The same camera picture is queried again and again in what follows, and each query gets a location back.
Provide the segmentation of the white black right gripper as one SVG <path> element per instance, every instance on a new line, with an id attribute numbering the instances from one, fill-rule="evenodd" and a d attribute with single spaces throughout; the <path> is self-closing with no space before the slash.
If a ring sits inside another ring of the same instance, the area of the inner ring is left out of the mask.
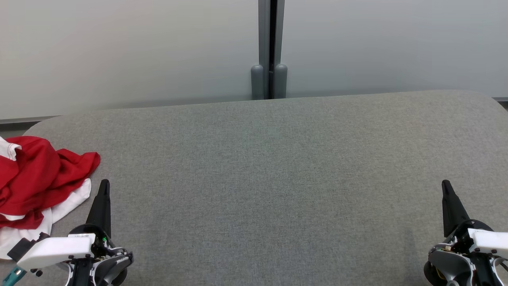
<path id="1" fill-rule="evenodd" d="M 438 286 L 506 286 L 507 232 L 470 220 L 450 181 L 442 181 L 443 235 L 437 244 Z"/>

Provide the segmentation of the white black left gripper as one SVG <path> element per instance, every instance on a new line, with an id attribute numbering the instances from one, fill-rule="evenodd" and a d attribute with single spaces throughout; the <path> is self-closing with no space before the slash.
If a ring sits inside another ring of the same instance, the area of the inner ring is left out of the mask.
<path id="1" fill-rule="evenodd" d="M 120 286 L 127 277 L 129 251 L 111 238 L 110 182 L 100 181 L 87 224 L 67 237 L 41 233 L 37 240 L 16 244 L 16 265 L 24 271 L 57 265 L 68 271 L 67 286 Z"/>

